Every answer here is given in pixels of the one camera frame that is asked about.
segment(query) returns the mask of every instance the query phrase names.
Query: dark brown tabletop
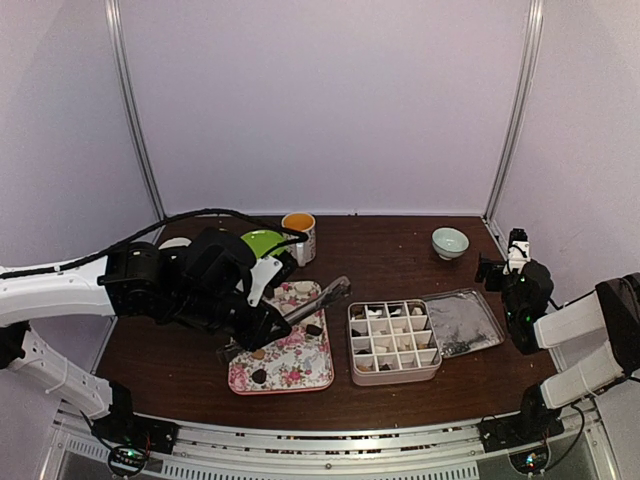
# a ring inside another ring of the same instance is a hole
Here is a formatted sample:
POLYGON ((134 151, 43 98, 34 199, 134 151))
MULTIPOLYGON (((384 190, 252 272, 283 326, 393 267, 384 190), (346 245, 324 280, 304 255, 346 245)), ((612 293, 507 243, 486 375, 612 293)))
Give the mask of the dark brown tabletop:
MULTIPOLYGON (((162 239, 193 238, 205 226, 248 231, 247 225, 215 217, 170 225, 162 239)), ((518 410, 525 388, 553 375, 549 355, 521 355, 502 345, 443 362, 428 382, 358 387, 351 380, 345 322, 356 301, 401 300, 477 287, 504 323, 500 296, 474 284, 478 253, 499 258, 479 218, 319 217, 317 258, 292 277, 326 286, 347 275, 351 299, 327 310, 335 380, 313 393, 238 396, 227 385, 227 368, 215 351, 226 343, 177 325, 158 327, 148 318, 118 322, 98 374, 129 387, 140 413, 252 428, 352 430, 429 425, 518 410), (462 230, 469 251, 452 262, 431 247, 440 226, 462 230)))

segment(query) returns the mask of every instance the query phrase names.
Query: pebble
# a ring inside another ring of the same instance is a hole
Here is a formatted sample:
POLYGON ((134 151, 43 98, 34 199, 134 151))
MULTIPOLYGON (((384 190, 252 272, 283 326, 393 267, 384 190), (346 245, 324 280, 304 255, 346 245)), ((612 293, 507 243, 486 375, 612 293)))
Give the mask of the pebble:
POLYGON ((265 355, 265 351, 264 351, 264 350, 262 350, 262 349, 260 349, 260 350, 256 350, 255 352, 253 352, 253 353, 251 354, 251 356, 252 356, 253 358, 255 358, 256 360, 262 360, 262 359, 264 358, 264 355, 265 355))
POLYGON ((262 368, 260 370, 256 370, 251 374, 251 380, 256 382, 259 385, 262 385, 267 381, 267 372, 262 368))
POLYGON ((311 335, 314 337, 322 335, 322 329, 317 325, 307 325, 306 332, 307 335, 311 335))
POLYGON ((309 293, 313 289, 313 284, 311 282, 297 282, 295 289, 298 293, 309 293))

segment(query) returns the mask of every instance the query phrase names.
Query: metal frame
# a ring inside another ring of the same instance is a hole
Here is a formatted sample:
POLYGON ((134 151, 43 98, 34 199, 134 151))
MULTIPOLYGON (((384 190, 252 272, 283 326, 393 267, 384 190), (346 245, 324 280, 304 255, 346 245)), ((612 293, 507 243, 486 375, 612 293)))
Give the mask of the metal frame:
MULTIPOLYGON (((595 403, 587 400, 580 407, 585 412, 585 436, 598 478, 619 479, 595 403)), ((580 427, 579 415, 567 408, 562 420, 566 431, 556 438, 575 435, 580 427)), ((484 453, 476 428, 478 421, 335 432, 257 430, 177 422, 180 430, 173 455, 154 454, 145 473, 174 480, 292 480, 310 476, 334 480, 410 480, 412 477, 437 480, 447 478, 449 472, 449 478, 477 480, 478 461, 506 454, 505 451, 484 453)), ((106 459, 107 450, 90 436, 75 407, 63 402, 52 430, 39 470, 41 480, 58 478, 66 453, 98 462, 106 459)))
POLYGON ((524 118, 525 107, 531 90, 531 82, 535 72, 538 60, 538 51, 540 49, 540 39, 542 37, 543 23, 543 5, 544 0, 531 0, 529 8, 529 20, 527 23, 527 31, 525 34, 525 43, 522 52, 522 64, 520 65, 520 76, 518 78, 518 87, 516 89, 516 97, 513 102, 509 127, 502 147, 502 155, 500 164, 493 183, 489 203, 484 214, 484 218, 491 223, 495 216, 498 202, 504 188, 505 180, 513 160, 518 136, 522 130, 522 120, 524 118))
POLYGON ((120 21, 120 1, 105 0, 105 8, 107 12, 107 26, 109 28, 111 42, 113 44, 113 55, 116 62, 116 70, 118 72, 118 79, 120 80, 120 90, 122 92, 127 124, 129 125, 129 132, 131 133, 131 140, 133 141, 136 159, 138 160, 140 171, 142 172, 142 179, 144 181, 147 194, 149 195, 149 199, 151 200, 154 214, 158 220, 162 220, 167 217, 167 214, 162 205, 160 191, 158 190, 158 185, 156 183, 155 176, 153 175, 153 168, 149 161, 147 146, 142 134, 142 125, 140 123, 138 107, 136 106, 136 100, 133 95, 133 85, 131 83, 131 74, 129 73, 127 52, 125 50, 124 35, 120 21))

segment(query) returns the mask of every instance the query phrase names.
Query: plastic compartment box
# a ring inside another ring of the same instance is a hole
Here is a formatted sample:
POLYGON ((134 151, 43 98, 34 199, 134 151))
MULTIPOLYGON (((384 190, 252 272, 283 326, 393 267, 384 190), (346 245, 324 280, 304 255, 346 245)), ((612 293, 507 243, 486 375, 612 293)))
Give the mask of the plastic compartment box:
POLYGON ((442 364, 422 300, 351 304, 347 336, 357 385, 431 380, 442 364))

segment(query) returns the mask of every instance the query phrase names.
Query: white wall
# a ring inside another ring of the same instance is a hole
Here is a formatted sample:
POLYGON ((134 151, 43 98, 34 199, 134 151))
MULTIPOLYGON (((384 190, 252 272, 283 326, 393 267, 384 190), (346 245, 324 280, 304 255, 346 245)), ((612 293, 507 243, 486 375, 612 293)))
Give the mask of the white wall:
MULTIPOLYGON (((497 223, 524 227, 556 301, 640 270, 640 2, 547 1, 540 58, 497 223)), ((564 349, 569 362, 588 351, 564 349)), ((599 401, 623 469, 637 478, 640 388, 599 401)))
MULTIPOLYGON (((152 222, 103 3, 4 0, 0 8, 0 265, 81 256, 152 222)), ((87 367, 108 321, 35 326, 87 367)), ((35 478, 57 404, 0 372, 2 478, 35 478)))
POLYGON ((169 213, 480 214, 529 2, 129 0, 169 213))

